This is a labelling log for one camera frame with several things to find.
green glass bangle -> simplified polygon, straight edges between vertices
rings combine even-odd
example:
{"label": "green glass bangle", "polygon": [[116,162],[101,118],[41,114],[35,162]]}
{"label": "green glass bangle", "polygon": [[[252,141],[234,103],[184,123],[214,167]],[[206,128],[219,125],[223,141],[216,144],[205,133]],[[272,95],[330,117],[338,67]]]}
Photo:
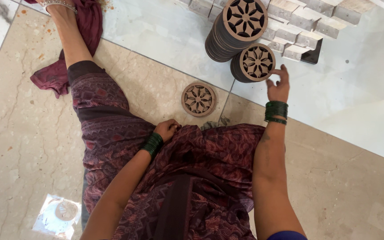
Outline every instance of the green glass bangle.
{"label": "green glass bangle", "polygon": [[266,122],[276,122],[276,123],[282,123],[284,125],[287,125],[287,121],[285,121],[283,119],[276,118],[276,117],[265,117],[264,120]]}
{"label": "green glass bangle", "polygon": [[148,138],[145,145],[140,150],[147,150],[152,157],[152,160],[158,154],[161,147],[164,145],[163,138],[156,132],[153,132],[152,135]]}
{"label": "green glass bangle", "polygon": [[269,101],[266,103],[265,117],[282,116],[287,119],[288,115],[288,104],[281,101]]}

person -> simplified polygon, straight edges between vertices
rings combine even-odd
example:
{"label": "person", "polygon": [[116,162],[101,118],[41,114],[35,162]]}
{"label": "person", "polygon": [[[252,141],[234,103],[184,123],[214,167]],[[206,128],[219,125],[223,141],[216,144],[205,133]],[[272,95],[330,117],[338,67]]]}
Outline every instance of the person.
{"label": "person", "polygon": [[258,239],[306,239],[287,193],[284,65],[271,71],[280,76],[276,86],[266,81],[270,102],[284,111],[268,117],[266,128],[201,131],[174,119],[154,126],[129,112],[122,89],[93,62],[74,12],[57,4],[46,10],[63,45],[86,145],[83,201],[91,215],[81,240],[254,239],[253,208]]}

maroon saree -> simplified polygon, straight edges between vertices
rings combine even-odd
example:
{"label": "maroon saree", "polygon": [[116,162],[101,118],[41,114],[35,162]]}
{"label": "maroon saree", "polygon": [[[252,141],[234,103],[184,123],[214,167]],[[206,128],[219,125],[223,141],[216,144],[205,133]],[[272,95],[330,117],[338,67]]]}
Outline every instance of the maroon saree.
{"label": "maroon saree", "polygon": [[[129,112],[123,91],[95,63],[73,64],[68,77],[86,145],[83,201],[91,212],[155,126]],[[148,167],[113,239],[254,239],[248,211],[263,133],[251,124],[180,128]]]}

purple sleeve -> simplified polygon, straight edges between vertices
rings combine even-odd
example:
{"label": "purple sleeve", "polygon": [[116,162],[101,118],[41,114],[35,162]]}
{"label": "purple sleeve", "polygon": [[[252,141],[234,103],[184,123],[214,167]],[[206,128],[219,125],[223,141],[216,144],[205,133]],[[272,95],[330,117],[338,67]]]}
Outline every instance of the purple sleeve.
{"label": "purple sleeve", "polygon": [[268,240],[307,240],[307,238],[298,232],[282,231],[273,234]]}

right hand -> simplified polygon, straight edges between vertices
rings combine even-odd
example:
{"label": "right hand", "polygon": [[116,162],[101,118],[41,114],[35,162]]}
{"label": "right hand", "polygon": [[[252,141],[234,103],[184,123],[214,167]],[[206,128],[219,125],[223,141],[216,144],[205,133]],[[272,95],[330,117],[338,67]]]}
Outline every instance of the right hand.
{"label": "right hand", "polygon": [[170,119],[165,122],[159,123],[155,128],[154,132],[161,135],[163,141],[166,142],[173,137],[174,133],[177,133],[177,128],[180,127],[180,124],[176,120]]}
{"label": "right hand", "polygon": [[269,73],[279,75],[281,78],[281,81],[276,82],[276,86],[272,80],[266,80],[269,101],[281,101],[287,103],[288,92],[290,90],[287,68],[283,64],[281,65],[280,70],[271,70]]}

